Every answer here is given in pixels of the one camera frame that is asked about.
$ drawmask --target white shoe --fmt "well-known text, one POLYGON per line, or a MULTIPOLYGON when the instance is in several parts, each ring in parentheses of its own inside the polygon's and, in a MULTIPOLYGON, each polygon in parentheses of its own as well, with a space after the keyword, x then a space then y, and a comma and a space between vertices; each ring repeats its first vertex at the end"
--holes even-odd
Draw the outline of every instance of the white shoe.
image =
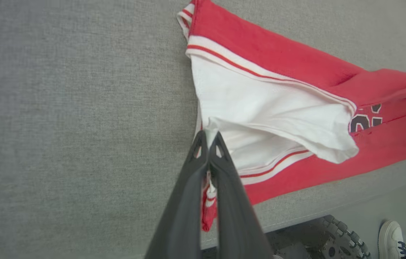
POLYGON ((386 221, 379 231, 379 259, 406 259, 402 229, 394 221, 386 221))

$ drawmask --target dark blue shoelace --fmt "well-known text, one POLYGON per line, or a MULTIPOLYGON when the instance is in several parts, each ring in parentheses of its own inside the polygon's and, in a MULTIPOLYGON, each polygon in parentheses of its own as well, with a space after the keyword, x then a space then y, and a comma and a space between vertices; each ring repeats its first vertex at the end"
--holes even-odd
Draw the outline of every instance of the dark blue shoelace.
POLYGON ((398 241, 399 244, 401 244, 402 246, 399 246, 398 248, 401 249, 402 251, 400 252, 400 254, 403 254, 404 256, 402 257, 402 259, 406 259, 406 244, 398 241))

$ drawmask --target gray floor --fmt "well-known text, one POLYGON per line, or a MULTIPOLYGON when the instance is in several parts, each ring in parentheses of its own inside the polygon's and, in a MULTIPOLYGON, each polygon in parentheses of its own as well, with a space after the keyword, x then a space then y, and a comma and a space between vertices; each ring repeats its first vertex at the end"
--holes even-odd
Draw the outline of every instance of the gray floor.
POLYGON ((406 187, 331 213, 355 231, 369 246, 373 259, 379 258, 378 232, 384 220, 400 223, 406 243, 406 187))

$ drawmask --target red and white jersey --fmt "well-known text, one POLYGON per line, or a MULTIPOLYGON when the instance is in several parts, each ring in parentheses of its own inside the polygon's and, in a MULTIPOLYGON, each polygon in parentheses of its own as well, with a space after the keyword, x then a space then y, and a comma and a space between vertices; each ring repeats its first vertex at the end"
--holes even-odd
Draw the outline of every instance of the red and white jersey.
MULTIPOLYGON (((197 131, 208 141, 221 132, 253 204, 406 159, 406 73, 368 72, 210 0, 193 0, 178 21, 197 131)), ((204 230, 216 216, 211 190, 204 230)))

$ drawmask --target red fabric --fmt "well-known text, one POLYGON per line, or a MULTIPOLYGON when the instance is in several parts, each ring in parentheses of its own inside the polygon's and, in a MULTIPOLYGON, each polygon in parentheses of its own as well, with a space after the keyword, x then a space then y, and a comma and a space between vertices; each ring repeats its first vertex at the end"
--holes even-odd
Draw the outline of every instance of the red fabric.
MULTIPOLYGON (((390 69, 368 72, 249 23, 210 0, 193 3, 190 36, 204 36, 271 72, 347 98, 357 105, 357 115, 369 122, 366 127, 356 124, 351 129, 360 149, 357 156, 342 164, 315 156, 296 162, 267 181, 245 186, 252 204, 406 159, 406 73, 390 69)), ((215 216, 216 206, 203 211, 206 231, 215 216)))

